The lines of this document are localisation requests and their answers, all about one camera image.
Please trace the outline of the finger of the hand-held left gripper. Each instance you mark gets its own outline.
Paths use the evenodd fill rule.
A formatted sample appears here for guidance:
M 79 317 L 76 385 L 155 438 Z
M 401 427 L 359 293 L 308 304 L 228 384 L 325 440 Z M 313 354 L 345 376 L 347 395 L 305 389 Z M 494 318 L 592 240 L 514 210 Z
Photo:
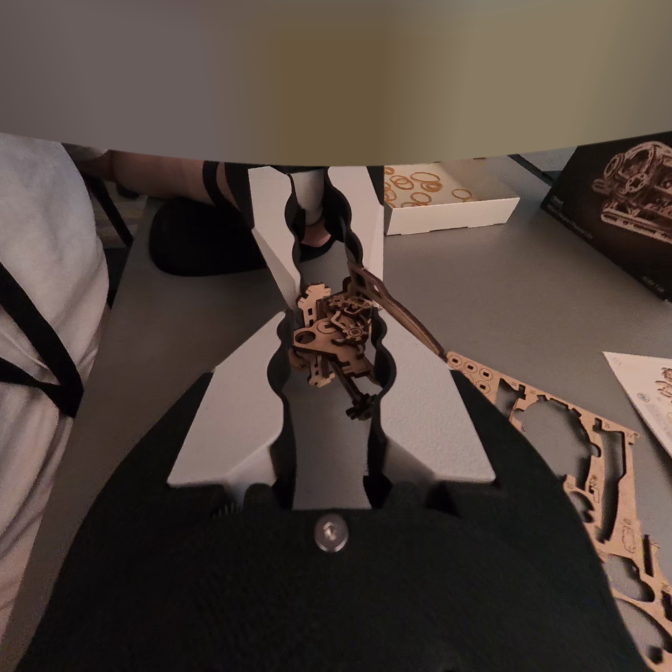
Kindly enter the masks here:
M 333 166 L 328 180 L 345 201 L 342 215 L 348 260 L 379 280 L 384 277 L 384 206 L 364 166 Z
M 248 170 L 253 213 L 252 233 L 291 311 L 298 311 L 302 276 L 297 267 L 299 242 L 292 229 L 298 205 L 292 179 L 273 167 Z

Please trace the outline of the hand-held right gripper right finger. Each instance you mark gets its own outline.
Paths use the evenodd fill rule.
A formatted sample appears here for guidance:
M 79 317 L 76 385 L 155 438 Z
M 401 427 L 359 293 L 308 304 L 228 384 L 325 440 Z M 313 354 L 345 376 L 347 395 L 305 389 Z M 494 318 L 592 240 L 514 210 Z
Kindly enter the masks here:
M 452 376 L 452 369 L 391 315 L 373 321 L 374 401 L 363 478 L 373 508 L 392 488 L 411 484 L 422 501 L 441 487 L 490 486 L 495 472 Z

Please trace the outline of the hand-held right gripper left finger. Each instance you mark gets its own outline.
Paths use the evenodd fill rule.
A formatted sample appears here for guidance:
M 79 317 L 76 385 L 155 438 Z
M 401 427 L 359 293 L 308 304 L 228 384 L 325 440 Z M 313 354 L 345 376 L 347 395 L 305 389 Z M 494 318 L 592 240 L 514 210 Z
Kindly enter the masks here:
M 222 486 L 238 505 L 255 484 L 290 509 L 296 441 L 284 387 L 293 318 L 279 312 L 217 365 L 168 476 L 172 488 Z

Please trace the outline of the wooden gear model assembly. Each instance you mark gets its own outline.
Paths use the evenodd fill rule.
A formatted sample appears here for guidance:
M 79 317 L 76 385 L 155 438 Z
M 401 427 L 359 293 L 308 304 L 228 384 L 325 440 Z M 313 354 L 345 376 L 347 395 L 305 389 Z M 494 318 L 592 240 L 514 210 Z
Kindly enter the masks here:
M 372 322 L 385 310 L 435 355 L 446 358 L 446 350 L 406 307 L 392 297 L 384 282 L 363 266 L 349 262 L 349 275 L 340 292 L 324 283 L 311 283 L 302 290 L 296 305 L 302 324 L 294 331 L 290 361 L 308 372 L 308 383 L 316 388 L 338 379 L 351 399 L 346 410 L 350 419 L 364 421 L 373 414 L 377 395 L 361 391 L 356 379 L 366 378 L 382 386 L 374 365 L 365 355 L 372 337 Z

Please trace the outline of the person's left forearm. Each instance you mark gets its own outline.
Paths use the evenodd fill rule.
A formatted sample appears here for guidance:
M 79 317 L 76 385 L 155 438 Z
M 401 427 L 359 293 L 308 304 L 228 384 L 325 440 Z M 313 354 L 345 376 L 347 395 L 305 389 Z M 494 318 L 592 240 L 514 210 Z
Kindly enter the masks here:
M 204 186 L 203 161 L 108 150 L 76 165 L 86 175 L 113 181 L 143 196 L 164 200 L 184 197 L 212 204 Z

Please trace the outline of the laser-cut wooden parts sheet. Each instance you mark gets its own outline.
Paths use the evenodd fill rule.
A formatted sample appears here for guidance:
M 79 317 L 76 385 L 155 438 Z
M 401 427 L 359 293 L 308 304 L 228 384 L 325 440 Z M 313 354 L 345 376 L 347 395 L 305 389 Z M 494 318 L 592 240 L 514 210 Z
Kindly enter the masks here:
M 639 516 L 636 430 L 454 351 L 447 363 L 470 379 L 520 432 L 532 438 L 530 409 L 539 405 L 579 442 L 578 466 L 560 471 L 608 578 L 621 615 L 650 671 L 671 670 L 671 580 L 660 547 Z

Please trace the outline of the black model kit box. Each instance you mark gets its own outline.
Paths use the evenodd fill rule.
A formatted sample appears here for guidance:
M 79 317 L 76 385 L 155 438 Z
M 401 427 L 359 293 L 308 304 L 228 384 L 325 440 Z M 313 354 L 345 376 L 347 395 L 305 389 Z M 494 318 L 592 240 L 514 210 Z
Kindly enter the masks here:
M 576 147 L 541 208 L 671 302 L 671 132 Z

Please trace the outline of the person's left hand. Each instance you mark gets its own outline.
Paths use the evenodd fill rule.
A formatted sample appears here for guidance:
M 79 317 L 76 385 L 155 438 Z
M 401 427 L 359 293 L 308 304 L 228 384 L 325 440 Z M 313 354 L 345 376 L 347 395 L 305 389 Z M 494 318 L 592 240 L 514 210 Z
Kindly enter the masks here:
M 235 208 L 242 213 L 251 211 L 249 169 L 251 164 L 204 161 L 202 181 L 212 204 L 221 210 Z

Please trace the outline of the white cardboard box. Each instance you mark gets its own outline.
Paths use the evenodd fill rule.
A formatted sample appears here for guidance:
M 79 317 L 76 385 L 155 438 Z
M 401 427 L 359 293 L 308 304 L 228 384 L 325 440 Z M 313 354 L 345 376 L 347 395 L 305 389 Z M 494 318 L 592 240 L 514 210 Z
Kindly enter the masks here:
M 388 236 L 504 224 L 520 202 L 486 159 L 386 164 L 383 175 Z

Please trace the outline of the illustrated instruction booklet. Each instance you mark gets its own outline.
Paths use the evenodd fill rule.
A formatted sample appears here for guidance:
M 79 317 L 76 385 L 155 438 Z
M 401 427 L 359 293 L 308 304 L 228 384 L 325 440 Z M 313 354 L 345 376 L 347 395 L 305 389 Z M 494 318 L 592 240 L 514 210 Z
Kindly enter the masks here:
M 604 351 L 633 407 L 671 455 L 671 359 Z

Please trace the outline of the person's white shirt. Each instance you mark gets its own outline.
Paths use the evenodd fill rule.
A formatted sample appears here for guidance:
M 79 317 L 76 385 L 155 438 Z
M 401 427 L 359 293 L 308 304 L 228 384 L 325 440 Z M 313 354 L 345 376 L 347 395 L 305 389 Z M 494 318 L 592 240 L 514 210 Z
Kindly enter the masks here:
M 1 133 L 1 639 L 107 310 L 87 188 L 59 142 Z

